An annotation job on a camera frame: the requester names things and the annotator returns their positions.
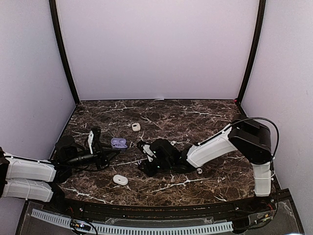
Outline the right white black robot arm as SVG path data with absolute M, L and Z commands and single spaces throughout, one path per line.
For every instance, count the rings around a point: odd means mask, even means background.
M 182 151 L 166 139 L 157 139 L 152 143 L 139 141 L 137 148 L 147 158 L 138 168 L 149 177 L 155 176 L 159 170 L 185 174 L 225 154 L 239 151 L 253 168 L 256 197 L 250 200 L 249 207 L 253 212 L 261 212 L 268 205 L 273 161 L 278 148 L 271 146 L 270 129 L 261 121 L 274 124 L 267 118 L 239 115 L 218 133 Z

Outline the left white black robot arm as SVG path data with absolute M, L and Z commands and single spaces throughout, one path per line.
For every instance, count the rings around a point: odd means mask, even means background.
M 25 200 L 49 202 L 58 213 L 66 213 L 69 203 L 58 194 L 58 185 L 73 171 L 99 172 L 105 170 L 120 150 L 100 141 L 101 129 L 93 127 L 83 145 L 71 135 L 61 137 L 55 144 L 56 155 L 50 160 L 35 160 L 0 152 L 0 195 Z

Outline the beige earbud charging case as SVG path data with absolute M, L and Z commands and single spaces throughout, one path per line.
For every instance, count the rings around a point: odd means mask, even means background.
M 133 124 L 131 125 L 131 127 L 132 127 L 132 130 L 133 130 L 134 132 L 138 132 L 138 131 L 141 130 L 141 126 L 140 126 L 139 123 L 133 123 Z

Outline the white charging case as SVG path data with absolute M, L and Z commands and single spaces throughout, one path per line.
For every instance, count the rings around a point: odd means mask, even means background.
M 121 186 L 126 186 L 129 182 L 128 178 L 119 174 L 116 174 L 113 176 L 113 182 L 121 185 Z

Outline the purple blue charging case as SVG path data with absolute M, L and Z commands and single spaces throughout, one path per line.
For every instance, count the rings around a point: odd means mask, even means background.
M 113 149 L 127 149 L 127 140 L 124 138 L 112 138 L 111 139 L 111 146 Z

